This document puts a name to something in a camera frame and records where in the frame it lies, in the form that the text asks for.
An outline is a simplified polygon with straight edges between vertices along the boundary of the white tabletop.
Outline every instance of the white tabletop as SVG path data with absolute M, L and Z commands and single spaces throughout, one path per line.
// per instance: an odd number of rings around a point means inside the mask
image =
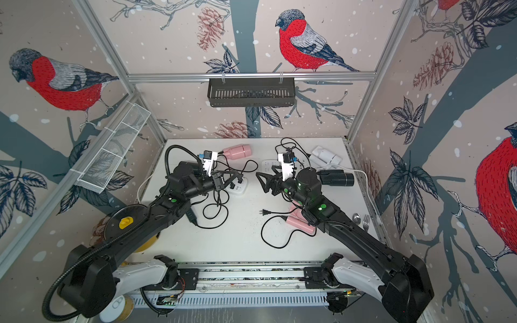
M 341 165 L 351 168 L 348 154 L 341 138 L 299 138 L 298 143 L 307 151 L 311 151 L 320 145 L 331 150 L 343 158 Z M 249 158 L 229 160 L 230 166 L 242 169 L 248 159 L 253 159 L 259 165 L 257 171 L 261 171 L 261 161 L 265 159 L 276 159 L 274 147 L 280 143 L 278 138 L 261 139 L 177 139 L 168 140 L 166 146 L 182 145 L 195 154 L 204 150 L 222 151 L 223 148 L 238 144 L 249 144 L 253 155 Z M 160 156 L 155 174 L 145 191 L 142 202 L 149 204 L 159 194 L 159 189 L 165 185 L 164 152 Z M 295 150 L 295 155 L 307 165 L 306 158 Z M 190 155 L 179 149 L 173 149 L 169 155 L 171 172 L 178 162 L 182 160 L 193 160 Z M 248 163 L 248 168 L 253 169 L 254 164 Z M 129 258 L 132 262 L 144 262 L 152 259 L 155 255 L 164 254 L 178 262 L 278 262 L 278 261 L 311 261 L 324 260 L 333 252 L 340 253 L 351 260 L 360 260 L 350 249 L 338 240 L 317 231 L 315 237 L 308 237 L 303 233 L 296 232 L 289 245 L 283 249 L 274 249 L 266 245 L 261 237 L 260 231 L 264 222 L 274 214 L 262 216 L 259 210 L 286 212 L 290 203 L 284 201 L 281 195 L 272 196 L 271 193 L 264 193 L 257 180 L 255 173 L 245 173 L 248 180 L 248 187 L 242 196 L 230 196 L 226 204 L 230 210 L 227 221 L 217 229 L 201 229 L 191 224 L 187 217 L 182 217 L 177 223 L 161 232 L 157 242 L 143 253 L 133 254 Z M 361 215 L 361 218 L 368 213 L 365 201 L 357 181 L 352 187 L 330 187 L 322 186 L 323 194 L 332 202 L 338 205 L 349 218 L 354 213 Z M 193 202 L 201 200 L 202 197 L 192 199 Z M 225 211 L 214 220 L 207 220 L 202 215 L 203 207 L 213 203 L 212 195 L 207 201 L 195 205 L 194 212 L 197 215 L 199 225 L 213 227 L 224 220 Z M 216 207 L 207 208 L 207 216 L 215 214 Z M 285 223 L 282 219 L 271 220 L 264 229 L 264 238 L 271 244 L 284 245 L 289 234 L 295 228 Z M 378 239 L 375 228 L 370 226 L 368 233 Z

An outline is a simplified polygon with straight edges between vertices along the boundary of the bird illustration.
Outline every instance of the bird illustration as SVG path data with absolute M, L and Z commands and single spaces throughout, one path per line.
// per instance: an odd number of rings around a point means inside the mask
M 41 53 L 24 48 L 15 52 L 9 60 L 9 67 L 16 81 L 25 80 L 51 105 L 68 111 L 84 111 L 86 124 L 96 126 L 88 121 L 88 109 L 97 101 L 104 101 L 100 94 L 117 76 L 95 72 L 79 64 L 62 63 L 42 56 Z
M 511 134 L 503 140 L 478 166 L 476 193 L 479 206 L 472 208 L 462 204 L 455 192 L 451 192 L 460 208 L 466 208 L 483 216 L 501 237 L 505 247 L 497 255 L 482 250 L 494 263 L 492 271 L 498 271 L 497 261 L 508 254 L 517 254 L 517 122 L 505 128 Z
M 294 71 L 300 68 L 316 71 L 320 66 L 337 65 L 358 72 L 345 64 L 325 38 L 311 28 L 300 10 L 284 11 L 278 16 L 275 26 L 280 27 L 280 52 L 294 65 Z

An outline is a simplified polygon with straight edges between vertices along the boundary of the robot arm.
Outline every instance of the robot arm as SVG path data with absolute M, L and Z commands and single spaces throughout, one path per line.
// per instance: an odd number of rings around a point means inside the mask
M 305 168 L 296 178 L 287 180 L 282 180 L 282 173 L 256 173 L 256 176 L 265 193 L 269 190 L 273 195 L 284 192 L 297 201 L 301 214 L 310 225 L 338 239 L 370 267 L 354 265 L 335 254 L 331 263 L 326 262 L 334 279 L 379 299 L 398 322 L 416 322 L 434 297 L 425 263 L 419 257 L 405 257 L 353 223 L 336 204 L 322 195 L 322 184 L 312 168 Z

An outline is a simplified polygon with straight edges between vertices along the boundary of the metal basket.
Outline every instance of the metal basket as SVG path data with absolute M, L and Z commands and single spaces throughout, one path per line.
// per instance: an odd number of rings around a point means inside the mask
M 151 112 L 136 103 L 133 104 L 115 130 L 109 129 L 112 131 L 110 138 L 102 145 L 84 173 L 79 176 L 76 185 L 101 193 L 110 182 L 149 115 Z
M 294 78 L 210 79 L 208 100 L 213 107 L 292 106 Z

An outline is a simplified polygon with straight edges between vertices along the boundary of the white power strip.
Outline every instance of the white power strip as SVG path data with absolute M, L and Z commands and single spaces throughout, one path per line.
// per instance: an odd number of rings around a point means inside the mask
M 238 180 L 239 179 L 236 178 L 232 181 L 232 183 L 235 184 L 235 186 L 233 188 L 231 187 L 231 184 L 225 188 L 225 190 L 226 190 L 226 192 L 228 192 L 228 194 L 231 194 L 231 195 L 243 195 L 244 194 L 244 191 L 246 190 L 246 187 L 248 186 L 248 180 L 244 176 L 242 177 L 242 183 L 239 183 Z
M 271 166 L 280 166 L 280 162 L 276 159 L 265 159 L 262 161 L 262 173 L 267 173 L 267 174 L 271 174 L 271 173 L 275 173 L 273 172 L 273 169 L 271 168 Z

